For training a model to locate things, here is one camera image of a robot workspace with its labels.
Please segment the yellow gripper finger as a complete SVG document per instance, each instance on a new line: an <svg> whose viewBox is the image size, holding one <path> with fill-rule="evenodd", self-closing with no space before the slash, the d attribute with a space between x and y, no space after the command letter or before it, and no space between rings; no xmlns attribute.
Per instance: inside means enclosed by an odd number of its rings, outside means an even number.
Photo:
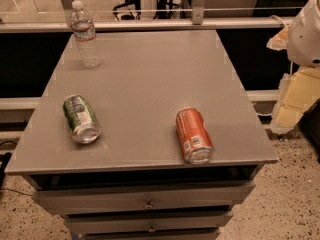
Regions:
<svg viewBox="0 0 320 240"><path fill-rule="evenodd" d="M300 67L293 75L285 73L280 80L278 99L272 112L271 131L286 134L293 130L319 99L319 68Z"/></svg>
<svg viewBox="0 0 320 240"><path fill-rule="evenodd" d="M275 51L286 50L288 43L288 30L288 26L284 27L275 36L268 40L266 47Z"/></svg>

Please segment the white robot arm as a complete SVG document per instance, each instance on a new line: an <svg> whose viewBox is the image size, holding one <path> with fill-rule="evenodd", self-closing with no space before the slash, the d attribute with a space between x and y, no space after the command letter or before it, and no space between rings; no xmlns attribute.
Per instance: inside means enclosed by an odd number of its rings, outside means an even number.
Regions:
<svg viewBox="0 0 320 240"><path fill-rule="evenodd" d="M272 111L271 131L286 134L320 99L320 0L309 0L267 47L286 50L288 60L299 66L295 73L283 75Z"/></svg>

